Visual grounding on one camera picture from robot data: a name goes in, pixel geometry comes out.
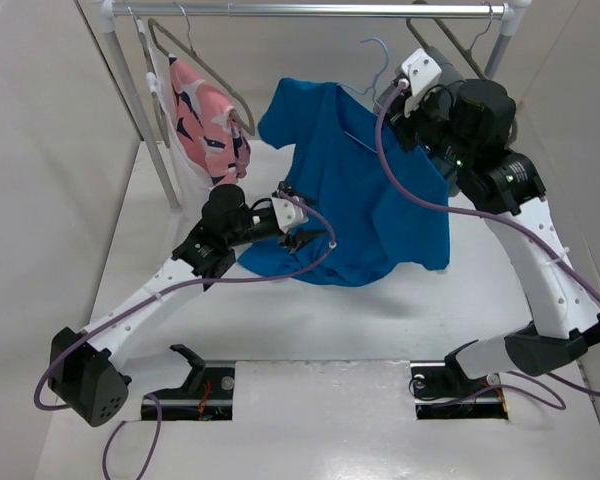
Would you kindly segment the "light blue wire hanger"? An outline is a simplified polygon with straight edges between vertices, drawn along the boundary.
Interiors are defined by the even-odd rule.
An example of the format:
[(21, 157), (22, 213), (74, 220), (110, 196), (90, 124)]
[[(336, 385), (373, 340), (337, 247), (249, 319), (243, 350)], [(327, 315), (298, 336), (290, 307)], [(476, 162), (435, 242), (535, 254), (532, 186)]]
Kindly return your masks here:
[[(377, 103), (377, 84), (379, 79), (381, 78), (381, 76), (384, 74), (384, 72), (388, 69), (389, 67), (389, 60), (390, 60), (390, 53), (389, 53), (389, 48), (386, 44), (386, 42), (379, 37), (369, 37), (366, 39), (362, 39), (360, 41), (361, 44), (367, 44), (367, 43), (375, 43), (377, 45), (380, 46), (380, 48), (382, 49), (383, 52), (383, 64), (382, 66), (374, 73), (373, 78), (371, 80), (371, 83), (366, 86), (364, 89), (359, 89), (353, 85), (349, 85), (346, 83), (338, 83), (338, 86), (342, 89), (346, 89), (346, 90), (350, 90), (360, 96), (365, 96), (368, 93), (371, 93), (371, 100), (372, 100), (372, 105), (375, 105)], [(376, 155), (377, 151), (374, 147), (371, 147), (370, 145), (368, 145), (366, 142), (364, 142), (363, 140), (359, 139), (358, 137), (356, 137), (355, 135), (353, 135), (351, 132), (349, 132), (346, 128), (343, 129), (343, 133), (350, 138), (352, 141), (354, 141), (355, 143), (357, 143), (359, 146), (361, 146), (363, 149), (369, 151), (370, 153)]]

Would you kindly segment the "blue t shirt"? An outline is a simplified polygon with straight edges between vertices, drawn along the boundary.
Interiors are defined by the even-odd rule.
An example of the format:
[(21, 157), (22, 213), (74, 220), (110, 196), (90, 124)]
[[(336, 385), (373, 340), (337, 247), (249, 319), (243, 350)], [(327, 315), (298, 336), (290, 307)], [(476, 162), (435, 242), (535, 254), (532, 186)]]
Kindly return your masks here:
[(283, 78), (258, 131), (267, 145), (293, 146), (284, 180), (314, 199), (331, 224), (336, 248), (326, 254), (327, 236), (296, 253), (275, 241), (252, 245), (239, 258), (256, 275), (295, 273), (316, 285), (361, 287), (388, 275), (400, 263), (440, 271), (450, 263), (450, 227), (445, 212), (425, 209), (400, 194), (392, 174), (419, 198), (446, 205), (448, 187), (419, 148), (404, 151), (392, 130), (382, 130), (389, 172), (377, 154), (348, 138), (343, 129), (375, 148), (375, 115), (338, 84)]

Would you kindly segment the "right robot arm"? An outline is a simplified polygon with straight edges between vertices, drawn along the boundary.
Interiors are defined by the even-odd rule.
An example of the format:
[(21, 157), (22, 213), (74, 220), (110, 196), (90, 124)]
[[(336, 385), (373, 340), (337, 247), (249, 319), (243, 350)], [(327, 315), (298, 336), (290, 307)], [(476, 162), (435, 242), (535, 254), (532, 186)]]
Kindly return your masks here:
[(600, 293), (571, 266), (535, 165), (507, 145), (515, 113), (506, 89), (482, 79), (432, 80), (418, 89), (396, 79), (380, 107), (380, 121), (401, 146), (421, 147), (451, 167), (473, 206), (451, 208), (406, 185), (400, 192), (429, 210), (482, 219), (504, 248), (531, 313), (526, 326), (466, 343), (421, 372), (425, 392), (435, 396), (469, 395), (491, 374), (553, 375), (600, 343)]

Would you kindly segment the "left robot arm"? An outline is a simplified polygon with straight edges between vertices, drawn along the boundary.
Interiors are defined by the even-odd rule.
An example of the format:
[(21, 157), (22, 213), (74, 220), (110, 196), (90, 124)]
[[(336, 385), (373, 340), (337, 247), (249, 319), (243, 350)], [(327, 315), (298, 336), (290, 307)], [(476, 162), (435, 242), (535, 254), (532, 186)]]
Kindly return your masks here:
[(206, 369), (198, 354), (175, 344), (164, 354), (142, 357), (141, 344), (212, 285), (231, 283), (226, 273), (240, 246), (273, 240), (295, 253), (327, 236), (324, 252), (331, 253), (334, 229), (314, 204), (286, 184), (254, 205), (237, 185), (213, 188), (200, 220), (142, 287), (82, 330), (66, 327), (54, 336), (44, 382), (91, 427), (112, 420), (131, 397), (165, 390), (196, 394)]

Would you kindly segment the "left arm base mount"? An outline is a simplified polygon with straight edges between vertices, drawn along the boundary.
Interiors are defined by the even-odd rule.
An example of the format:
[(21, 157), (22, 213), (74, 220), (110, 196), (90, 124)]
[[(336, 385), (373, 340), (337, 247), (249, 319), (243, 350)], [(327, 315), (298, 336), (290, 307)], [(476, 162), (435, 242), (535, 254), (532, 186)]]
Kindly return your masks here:
[(173, 353), (186, 360), (185, 379), (173, 388), (157, 390), (162, 419), (165, 421), (231, 421), (236, 363), (212, 361), (183, 344), (170, 346)]

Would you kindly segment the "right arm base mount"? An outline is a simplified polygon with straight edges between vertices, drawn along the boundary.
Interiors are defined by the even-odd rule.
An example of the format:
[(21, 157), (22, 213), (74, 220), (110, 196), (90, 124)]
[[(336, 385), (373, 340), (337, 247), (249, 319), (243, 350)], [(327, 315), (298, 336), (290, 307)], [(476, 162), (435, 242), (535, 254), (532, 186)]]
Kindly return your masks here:
[(408, 389), (418, 420), (478, 420), (509, 418), (503, 392), (494, 380), (467, 379), (444, 361), (413, 361)]

